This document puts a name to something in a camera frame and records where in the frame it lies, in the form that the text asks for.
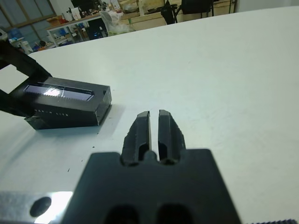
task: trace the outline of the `window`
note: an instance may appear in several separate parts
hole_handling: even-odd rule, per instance
[[[18,28],[31,47],[35,42],[49,41],[46,19],[53,16],[50,0],[0,0],[0,26]]]

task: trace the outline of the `black box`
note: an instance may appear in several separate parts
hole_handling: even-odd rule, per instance
[[[34,108],[25,118],[34,129],[98,126],[112,100],[109,86],[53,77],[30,77],[9,95]]]

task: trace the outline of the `chair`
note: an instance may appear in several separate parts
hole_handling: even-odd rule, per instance
[[[212,10],[212,16],[214,16],[214,0],[182,0],[182,4],[179,6],[176,4],[171,5],[169,0],[166,1],[161,9],[161,15],[164,17],[166,24],[177,23],[177,15],[180,10],[183,14],[208,13]]]

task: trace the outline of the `white table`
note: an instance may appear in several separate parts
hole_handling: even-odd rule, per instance
[[[74,190],[89,155],[121,152],[145,110],[157,152],[166,109],[187,148],[212,150],[244,223],[299,219],[298,21],[299,7],[259,10],[31,54],[55,77],[110,85],[113,106],[100,128],[35,131],[1,112],[0,190]],[[25,77],[0,78],[11,91]]]

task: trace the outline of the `hole in metal plate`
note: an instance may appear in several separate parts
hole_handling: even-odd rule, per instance
[[[166,204],[158,212],[157,224],[192,224],[191,214],[180,204]]]
[[[130,205],[117,206],[109,212],[105,224],[139,224],[138,214]]]
[[[38,217],[45,213],[51,206],[52,200],[49,197],[42,197],[35,201],[30,209],[30,215],[32,217]]]

